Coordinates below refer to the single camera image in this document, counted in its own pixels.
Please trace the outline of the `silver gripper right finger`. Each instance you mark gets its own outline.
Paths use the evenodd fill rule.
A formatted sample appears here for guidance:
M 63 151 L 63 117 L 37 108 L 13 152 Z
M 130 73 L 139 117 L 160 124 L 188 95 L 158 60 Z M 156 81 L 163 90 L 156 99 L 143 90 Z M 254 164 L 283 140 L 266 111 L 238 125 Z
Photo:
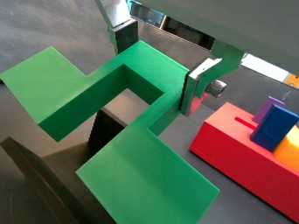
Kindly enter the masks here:
M 206 95 L 219 97 L 226 83 L 219 78 L 234 71 L 244 52 L 236 47 L 215 40 L 211 55 L 187 74 L 182 89 L 180 111 L 188 116 L 202 104 Z

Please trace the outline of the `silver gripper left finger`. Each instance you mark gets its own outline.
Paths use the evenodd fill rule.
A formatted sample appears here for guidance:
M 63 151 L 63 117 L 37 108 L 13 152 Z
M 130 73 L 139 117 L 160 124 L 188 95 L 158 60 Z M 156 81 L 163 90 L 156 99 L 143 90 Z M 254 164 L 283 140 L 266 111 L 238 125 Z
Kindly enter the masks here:
M 109 41 L 120 54 L 138 42 L 138 21 L 131 18 L 127 0 L 95 0 L 107 23 Z

